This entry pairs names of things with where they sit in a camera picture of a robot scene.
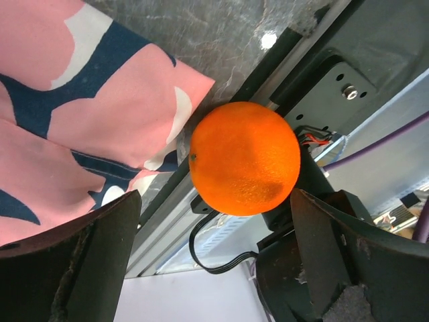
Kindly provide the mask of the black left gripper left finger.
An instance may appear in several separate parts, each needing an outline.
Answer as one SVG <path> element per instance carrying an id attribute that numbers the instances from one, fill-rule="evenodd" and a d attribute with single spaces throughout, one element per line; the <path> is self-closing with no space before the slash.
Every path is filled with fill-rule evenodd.
<path id="1" fill-rule="evenodd" d="M 141 211 L 137 191 L 1 246 L 2 321 L 113 321 Z"/>

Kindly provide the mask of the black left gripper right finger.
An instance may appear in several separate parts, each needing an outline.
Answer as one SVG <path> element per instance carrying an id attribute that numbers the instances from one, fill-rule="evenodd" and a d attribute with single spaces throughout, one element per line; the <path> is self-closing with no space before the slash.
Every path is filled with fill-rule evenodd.
<path id="1" fill-rule="evenodd" d="M 428 320 L 428 245 L 350 216 L 300 189 L 290 199 L 317 317 L 363 304 L 376 321 Z"/>

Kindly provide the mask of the fake orange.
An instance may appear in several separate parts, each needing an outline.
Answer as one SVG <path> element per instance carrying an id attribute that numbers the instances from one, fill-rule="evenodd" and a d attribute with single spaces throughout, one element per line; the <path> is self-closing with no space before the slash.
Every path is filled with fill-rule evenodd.
<path id="1" fill-rule="evenodd" d="M 217 107 L 190 140 L 190 176 L 220 213 L 257 215 L 280 205 L 300 173 L 300 147 L 286 120 L 251 102 Z"/>

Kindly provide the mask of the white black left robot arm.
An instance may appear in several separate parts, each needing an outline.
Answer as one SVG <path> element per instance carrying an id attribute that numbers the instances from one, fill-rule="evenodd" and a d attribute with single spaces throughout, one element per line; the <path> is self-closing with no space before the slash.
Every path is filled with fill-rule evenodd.
<path id="1" fill-rule="evenodd" d="M 427 321 L 428 246 L 377 228 L 306 149 L 286 222 L 258 243 L 257 293 L 276 321 Z M 141 209 L 137 192 L 1 248 L 2 321 L 112 321 Z"/>

